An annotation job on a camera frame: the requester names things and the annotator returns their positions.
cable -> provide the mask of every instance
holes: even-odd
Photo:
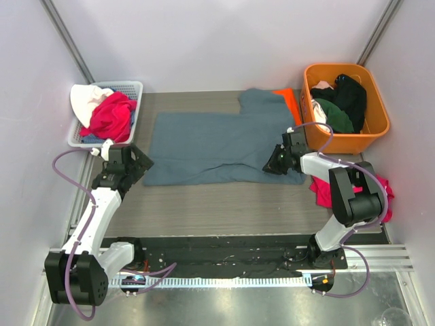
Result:
[[[379,223],[381,223],[381,222],[383,221],[383,219],[385,218],[385,216],[386,216],[386,214],[387,214],[387,211],[388,211],[388,197],[387,197],[387,192],[385,191],[384,187],[382,186],[382,183],[379,182],[379,180],[376,178],[376,176],[374,176],[370,171],[368,171],[368,170],[366,170],[365,168],[362,168],[361,166],[356,165],[356,164],[354,164],[354,163],[351,163],[351,162],[348,162],[348,161],[343,161],[343,160],[338,160],[338,159],[336,159],[336,158],[331,158],[330,156],[327,156],[327,155],[325,155],[325,154],[322,153],[322,151],[323,151],[323,150],[324,150],[324,149],[325,149],[325,148],[326,148],[326,147],[331,143],[331,141],[332,141],[332,139],[333,139],[334,131],[333,131],[333,129],[332,129],[331,126],[329,126],[328,124],[324,124],[323,122],[307,122],[307,123],[300,124],[299,126],[292,127],[292,128],[293,128],[293,130],[296,130],[296,129],[299,129],[299,128],[303,127],[303,126],[310,126],[310,125],[314,125],[314,124],[319,124],[319,125],[322,125],[322,126],[328,127],[329,130],[330,130],[330,137],[329,137],[329,139],[328,139],[328,140],[326,141],[326,143],[325,143],[322,147],[320,147],[319,150],[317,151],[318,156],[321,157],[321,158],[323,158],[323,159],[325,159],[325,160],[327,160],[327,161],[330,161],[330,162],[332,162],[332,163],[337,163],[337,164],[342,164],[342,165],[345,165],[345,166],[349,166],[349,167],[352,167],[352,168],[354,168],[354,169],[356,169],[356,170],[358,170],[358,171],[364,173],[365,175],[367,175],[368,177],[370,177],[370,178],[371,178],[371,179],[372,179],[372,180],[377,184],[377,186],[381,189],[381,192],[382,192],[382,195],[383,195],[384,206],[383,206],[383,210],[382,210],[381,214],[378,216],[378,218],[375,219],[374,221],[370,222],[370,223],[367,223],[366,225],[359,225],[359,226],[356,226],[354,229],[350,230],[349,233],[346,234],[346,235],[343,237],[343,239],[341,240],[341,244],[343,244],[343,243],[345,243],[345,241],[346,241],[346,240],[347,240],[347,239],[348,239],[352,234],[354,234],[354,233],[357,232],[358,230],[366,229],[366,228],[370,228],[370,227],[372,227],[373,225],[377,225],[377,224],[379,224]]]
[[[383,221],[383,219],[385,218],[385,216],[386,216],[386,214],[387,214],[387,210],[388,210],[388,197],[387,197],[387,192],[385,191],[384,187],[383,187],[382,184],[379,182],[379,180],[376,178],[376,176],[374,176],[370,171],[368,171],[368,170],[366,170],[365,168],[362,168],[361,166],[358,166],[358,165],[356,165],[356,164],[354,164],[354,163],[347,162],[347,161],[343,161],[343,160],[337,160],[336,158],[331,158],[330,156],[327,156],[327,155],[325,155],[325,154],[322,153],[322,151],[323,151],[325,148],[327,148],[327,146],[328,146],[329,144],[331,144],[331,141],[332,141],[332,139],[333,139],[333,137],[334,137],[334,131],[333,131],[333,129],[332,129],[332,127],[331,127],[330,125],[328,125],[328,124],[324,124],[324,123],[322,123],[322,122],[306,122],[306,123],[304,123],[304,124],[300,124],[299,126],[292,127],[292,130],[302,128],[303,126],[311,126],[311,125],[314,125],[314,124],[318,124],[318,125],[321,125],[321,126],[325,126],[325,127],[327,127],[327,128],[330,130],[330,137],[329,137],[329,139],[326,141],[326,143],[325,143],[323,146],[321,146],[321,147],[319,148],[319,150],[317,151],[317,155],[318,155],[319,157],[321,157],[321,158],[327,160],[327,161],[332,162],[332,163],[338,163],[338,164],[342,164],[342,165],[345,165],[345,166],[350,166],[350,167],[352,167],[352,168],[354,168],[354,169],[356,169],[356,170],[358,170],[358,171],[364,173],[365,175],[367,175],[368,177],[370,177],[370,178],[371,178],[371,179],[372,179],[372,180],[373,180],[373,181],[378,185],[378,187],[379,187],[379,189],[381,189],[381,192],[382,192],[382,195],[383,195],[384,206],[383,206],[382,212],[381,212],[381,214],[378,216],[378,218],[375,219],[374,221],[370,222],[370,223],[367,223],[366,225],[359,225],[359,226],[356,226],[355,228],[353,228],[352,230],[350,230],[350,231],[349,231],[349,232],[348,232],[348,233],[347,233],[347,234],[346,234],[346,235],[341,239],[341,241],[340,241],[340,246],[341,246],[341,248],[343,248],[343,249],[347,249],[347,250],[352,250],[352,251],[356,252],[356,253],[357,253],[357,254],[362,258],[362,260],[363,260],[363,262],[364,262],[364,265],[366,265],[366,280],[364,281],[364,284],[363,284],[363,285],[362,285],[362,286],[361,286],[357,291],[355,291],[355,292],[353,292],[353,293],[350,293],[350,294],[333,294],[333,293],[326,293],[326,292],[321,292],[321,291],[319,291],[319,290],[315,290],[316,293],[321,294],[321,295],[326,295],[326,296],[328,296],[328,297],[337,297],[337,298],[348,298],[348,297],[353,297],[353,296],[355,296],[355,295],[361,293],[363,290],[365,290],[365,288],[367,288],[368,283],[369,283],[369,281],[370,281],[370,268],[368,267],[367,259],[362,255],[362,253],[360,253],[357,249],[354,249],[354,248],[351,248],[351,247],[343,246],[343,244],[345,243],[345,241],[346,241],[346,240],[347,240],[347,239],[348,239],[352,234],[354,234],[354,233],[357,232],[358,230],[365,229],[365,228],[369,228],[369,227],[371,227],[372,225],[375,225],[375,224],[377,225],[377,224],[379,224],[379,223],[381,223],[381,222]]]
[[[140,276],[153,276],[153,275],[159,275],[159,274],[162,274],[162,273],[166,272],[166,274],[163,275],[162,277],[160,277],[153,285],[150,285],[149,287],[146,287],[146,288],[144,288],[142,290],[138,290],[136,292],[136,294],[142,294],[142,293],[148,292],[149,290],[151,290],[154,287],[156,287],[157,285],[159,285],[166,277],[168,277],[168,275],[170,275],[170,273],[172,273],[172,271],[174,270],[176,265],[177,265],[177,263],[173,263],[170,266],[168,266],[168,267],[166,267],[166,268],[164,268],[162,270],[159,270],[158,272],[138,272],[138,271],[135,271],[135,270],[121,270],[121,272],[129,272],[129,273],[140,275]],[[127,280],[127,282],[136,283],[136,284],[142,284],[142,285],[145,284],[145,282],[142,281],[142,280]]]
[[[364,284],[358,290],[356,290],[353,293],[349,293],[349,294],[333,294],[333,293],[322,292],[319,290],[314,290],[316,293],[321,294],[321,295],[326,295],[327,297],[336,297],[338,299],[347,299],[348,297],[353,297],[357,294],[360,294],[361,292],[363,292],[363,290],[365,290],[365,288],[367,288],[368,283],[370,282],[370,268],[368,267],[367,259],[364,257],[364,255],[359,250],[357,250],[355,248],[347,247],[347,246],[342,246],[342,248],[355,251],[361,257],[362,261],[364,262],[364,265],[366,266],[366,280],[364,281]]]
[[[75,255],[75,252],[77,251],[77,247],[80,244],[80,240],[83,238],[83,235],[85,234],[86,230],[88,229],[90,222],[92,221],[92,218],[95,215],[95,211],[97,209],[97,202],[95,200],[94,195],[92,195],[92,193],[86,189],[86,187],[84,187],[83,185],[79,184],[78,182],[74,181],[73,179],[69,178],[67,175],[65,175],[64,173],[62,173],[61,171],[59,171],[59,169],[57,169],[56,163],[59,161],[59,159],[69,153],[74,153],[77,151],[92,151],[92,149],[85,149],[85,148],[77,148],[77,149],[70,149],[69,151],[65,151],[59,155],[57,155],[52,162],[52,168],[54,170],[54,172],[56,172],[60,177],[62,177],[63,179],[65,179],[66,181],[70,182],[71,184],[73,184],[74,186],[78,187],[79,189],[81,189],[83,192],[86,193],[86,195],[88,195],[91,203],[92,203],[92,208],[89,214],[88,219],[86,220],[86,223],[82,229],[82,231],[79,233],[79,235],[77,236],[77,241],[74,242],[73,244],[73,248],[68,256],[68,260],[67,260],[67,265],[65,266],[65,292],[67,294],[67,298],[69,301],[69,304],[71,305],[72,309],[79,315],[79,317],[81,319],[83,319],[84,321],[91,321],[93,320],[93,318],[95,317],[95,306],[92,306],[92,312],[90,314],[90,316],[86,316],[77,306],[77,304],[75,303],[73,294],[71,292],[71,285],[69,282],[69,277],[70,277],[70,271],[71,271],[71,266],[73,264],[73,258]],[[177,263],[174,263],[172,265],[170,265],[168,268],[165,268],[163,270],[160,270],[158,272],[151,272],[151,273],[140,273],[139,275],[159,275],[162,274],[163,272],[167,273],[162,276],[162,278],[160,280],[158,280],[157,282],[155,282],[153,285],[151,285],[150,287],[142,290],[142,291],[138,291],[137,293],[145,293],[148,292],[150,289],[153,289],[154,287],[156,287],[157,285],[159,285],[172,271],[173,269],[176,267]],[[130,272],[133,274],[136,274],[134,271],[131,270],[123,270],[125,272]]]
[[[335,270],[335,265],[334,265],[334,260],[333,259],[331,259],[331,266],[332,266],[332,278],[334,278],[335,277],[335,274],[336,274],[336,270]]]
[[[289,258],[289,257],[287,257],[286,255],[283,255],[283,258],[285,259],[285,260],[287,260],[287,261],[290,261],[290,262],[292,262],[292,263],[298,263],[298,262],[300,262],[300,261],[302,261],[302,260],[305,260],[306,258],[308,257],[308,250],[307,250],[307,253],[305,254],[305,256],[303,257],[303,258],[300,258],[300,259],[297,259],[297,260],[293,260],[293,258]]]
[[[73,153],[76,151],[90,151],[91,149],[85,149],[85,148],[77,148],[77,149],[70,149],[69,151],[65,151],[62,154],[57,155],[52,163],[52,168],[54,170],[54,172],[56,172],[58,175],[60,175],[62,178],[64,178],[66,181],[72,183],[74,186],[78,187],[79,189],[83,190],[86,195],[88,195],[88,197],[90,198],[91,203],[93,203],[92,205],[92,209],[90,211],[88,220],[86,221],[85,226],[83,227],[83,230],[80,232],[80,234],[77,237],[77,241],[74,242],[73,248],[68,256],[68,260],[67,260],[67,265],[65,266],[65,292],[67,293],[67,297],[68,297],[68,301],[69,304],[71,305],[72,309],[79,315],[79,317],[81,319],[83,319],[84,321],[91,321],[93,320],[93,318],[95,317],[95,306],[92,306],[92,312],[90,314],[90,316],[86,316],[80,309],[79,307],[77,307],[77,304],[74,301],[74,297],[73,294],[71,293],[71,286],[69,284],[69,272],[71,270],[71,265],[73,264],[73,258],[75,255],[75,251],[77,250],[77,247],[80,243],[80,240],[83,238],[84,232],[86,231],[86,229],[88,228],[90,222],[92,221],[92,218],[94,217],[95,214],[95,209],[96,209],[96,201],[95,201],[95,197],[94,195],[91,194],[91,192],[89,190],[86,189],[86,187],[84,187],[83,185],[80,185],[78,182],[75,182],[73,179],[67,177],[65,174],[63,174],[61,171],[59,171],[59,169],[57,169],[56,167],[56,163],[57,161],[69,154],[69,153]]]

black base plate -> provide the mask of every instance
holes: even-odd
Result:
[[[388,243],[384,234],[351,237],[347,245]],[[312,270],[306,259],[308,235],[141,238],[151,271],[174,262],[171,277],[180,278],[279,278],[298,277],[295,270]],[[106,238],[102,248],[115,238]],[[337,270],[346,269],[346,259],[334,258]]]

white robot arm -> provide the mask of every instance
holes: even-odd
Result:
[[[153,162],[136,145],[113,145],[111,141],[103,145],[101,157],[106,162],[92,182],[94,203],[89,201],[73,235],[59,253],[50,252],[44,264],[50,295],[57,304],[68,304],[70,291],[75,303],[99,306],[107,294],[109,280],[123,267],[134,268],[144,260],[139,239],[133,238],[121,238],[102,255],[99,253],[107,226],[122,199]],[[73,251],[66,287],[65,269]]]
[[[325,160],[317,153],[308,153],[301,137],[302,134],[295,132],[283,134],[283,144],[275,147],[263,171],[285,175],[289,169],[294,169],[330,184],[334,214],[318,233],[312,235],[307,245],[310,266],[324,268],[337,255],[349,232],[374,221],[385,203],[381,189],[373,180],[355,169]],[[144,260],[140,242],[132,238],[118,239],[104,254],[99,253],[116,209],[130,187],[142,178],[153,162],[133,144],[105,144],[101,156],[106,162],[102,173],[92,182],[91,194],[95,204],[89,202],[77,229],[61,252],[50,252],[46,258],[50,294],[57,304],[69,303],[65,268],[75,246],[68,291],[77,304],[99,306],[105,299],[109,280],[124,266],[133,263],[134,267]],[[360,162],[359,165],[374,174],[369,163]],[[355,194],[353,185],[362,187],[362,192]],[[92,210],[94,215],[89,222]]]

green cloth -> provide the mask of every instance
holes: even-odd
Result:
[[[326,123],[329,124],[334,131],[342,134],[353,134],[353,124],[349,116],[341,111],[334,103],[322,98],[315,98],[326,114]]]

clothing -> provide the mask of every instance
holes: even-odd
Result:
[[[114,93],[110,88],[101,89],[95,85],[73,85],[69,93],[71,106],[77,119],[85,127],[89,128],[92,112],[108,96]]]
[[[240,114],[159,113],[148,156],[154,166],[144,185],[198,185],[248,181],[302,184],[305,175],[262,171],[281,134],[294,126],[285,99],[250,89],[239,97]]]
[[[133,127],[133,124],[135,123],[135,112],[131,111],[130,113],[130,126]],[[82,137],[82,143],[83,144],[102,144],[106,140],[98,138],[94,134],[89,134],[88,136]]]
[[[336,95],[336,90],[331,88],[311,88],[310,94],[313,98],[322,98],[333,103]]]
[[[102,144],[105,141],[105,139],[98,138],[94,134],[89,134],[88,136],[82,137],[83,144]]]
[[[324,110],[321,108],[321,105],[314,99],[311,99],[311,105],[313,106],[313,112],[314,112],[314,121],[321,122],[322,124],[326,123],[326,114]],[[319,125],[319,128],[321,128],[323,131],[326,131],[329,133],[329,128],[327,126]]]
[[[367,107],[367,93],[356,80],[347,75],[339,75],[335,79],[336,88],[312,88],[313,98],[322,98],[334,103],[344,111],[352,122],[354,133],[360,133],[364,126]]]
[[[393,211],[391,210],[390,204],[394,198],[393,189],[389,186],[389,181],[387,179],[384,179],[383,177],[380,177],[379,175],[376,176],[376,178],[381,182],[382,186],[384,187],[385,191],[387,192],[387,198],[388,198],[388,210],[387,214],[384,217],[382,222],[388,222],[392,216]],[[332,199],[331,199],[331,189],[329,183],[317,178],[313,177],[313,183],[310,186],[310,190],[316,194],[316,204],[322,207],[326,207],[327,209],[332,208]],[[354,187],[353,191],[355,193],[361,192],[362,187]]]
[[[131,111],[136,109],[137,101],[129,100],[127,95],[114,92],[92,112],[89,128],[83,127],[80,136],[93,134],[100,139],[112,139],[122,143],[130,136]]]
[[[320,90],[324,90],[325,88],[334,89],[327,81],[324,80],[319,81],[316,86],[313,86],[313,88],[319,88]]]
[[[299,126],[302,124],[302,119],[300,118],[299,105],[294,96],[293,89],[285,88],[283,90],[274,90],[273,94],[278,94],[284,96],[285,103],[288,106],[290,112],[292,112],[294,123]]]
[[[326,123],[332,127],[333,131],[341,134],[351,134],[353,132],[352,121],[344,111],[341,111],[334,103],[322,98],[316,98],[315,101],[321,106],[326,115]]]

